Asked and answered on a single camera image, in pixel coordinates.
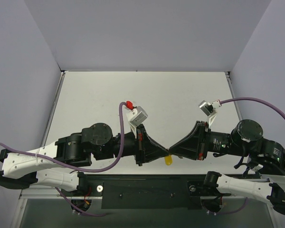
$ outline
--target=gray wall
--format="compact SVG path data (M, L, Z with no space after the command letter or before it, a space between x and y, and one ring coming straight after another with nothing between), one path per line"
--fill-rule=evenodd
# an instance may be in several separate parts
M230 71L270 0L25 0L63 70Z
M233 68L231 80L237 97L262 98L285 112L285 0L272 0ZM239 105L244 118L260 122L265 137L285 147L281 117L260 104Z
M20 150L40 145L59 78L24 1L0 0L0 142ZM18 197L0 187L0 228L10 227Z

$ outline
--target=bolt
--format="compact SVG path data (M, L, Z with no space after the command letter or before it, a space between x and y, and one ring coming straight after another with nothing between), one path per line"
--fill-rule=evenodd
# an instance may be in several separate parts
M102 192L103 191L103 186L101 186L101 185L98 185L97 186L97 188L96 188L96 190L98 191L98 192Z
M194 185L190 185L189 190L190 190L191 192L195 192L195 191L196 191L196 188L195 188Z

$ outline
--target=yellow object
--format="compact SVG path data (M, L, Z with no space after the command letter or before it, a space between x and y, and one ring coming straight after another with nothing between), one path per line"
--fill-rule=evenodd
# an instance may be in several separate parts
M166 165L171 165L173 163L171 155L168 155L165 157L165 163L166 163Z

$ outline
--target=red connector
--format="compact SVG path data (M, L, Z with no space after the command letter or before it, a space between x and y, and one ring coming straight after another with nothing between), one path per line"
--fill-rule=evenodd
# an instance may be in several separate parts
M128 108L128 109L131 109L131 110L133 110L134 108L133 108L133 104L132 104L132 102L131 101L127 101L127 105L126 105L126 107Z

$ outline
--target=white tabletop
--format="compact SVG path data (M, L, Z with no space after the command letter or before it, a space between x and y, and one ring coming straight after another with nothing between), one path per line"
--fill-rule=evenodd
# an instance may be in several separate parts
M186 136L197 120L206 121L198 107L201 101L230 98L224 72L66 72L47 144L95 123L106 123L113 135L118 134L118 105L130 100L147 112L143 124L148 135L169 148ZM130 127L123 116L127 133ZM212 131L230 133L238 121L235 105L225 104L219 109ZM129 156L103 174L236 174L245 170L233 168L239 159L231 155L214 158L209 152L204 161L173 156L170 166L161 158L138 167L134 157ZM112 161L92 159L91 168L103 168Z

